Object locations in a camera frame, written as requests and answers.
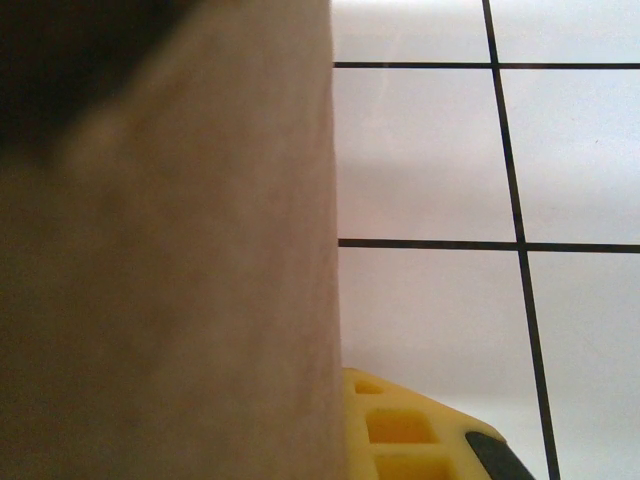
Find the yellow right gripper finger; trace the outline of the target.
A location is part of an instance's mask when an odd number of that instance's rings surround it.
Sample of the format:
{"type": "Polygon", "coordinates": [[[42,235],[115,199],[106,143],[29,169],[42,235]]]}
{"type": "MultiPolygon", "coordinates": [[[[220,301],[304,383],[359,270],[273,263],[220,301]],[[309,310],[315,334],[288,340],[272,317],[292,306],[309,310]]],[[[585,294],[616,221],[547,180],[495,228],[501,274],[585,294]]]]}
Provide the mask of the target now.
{"type": "Polygon", "coordinates": [[[349,480],[535,480],[489,424],[354,368],[343,384],[349,480]]]}

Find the brown cardboard box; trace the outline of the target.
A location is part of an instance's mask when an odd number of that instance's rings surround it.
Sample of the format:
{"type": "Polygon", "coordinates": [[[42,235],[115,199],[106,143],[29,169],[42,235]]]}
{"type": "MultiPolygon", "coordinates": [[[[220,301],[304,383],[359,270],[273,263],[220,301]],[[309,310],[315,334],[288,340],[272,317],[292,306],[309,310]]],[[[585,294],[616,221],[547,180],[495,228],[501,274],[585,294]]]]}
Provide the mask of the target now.
{"type": "Polygon", "coordinates": [[[331,0],[0,0],[0,480],[346,480],[331,0]]]}

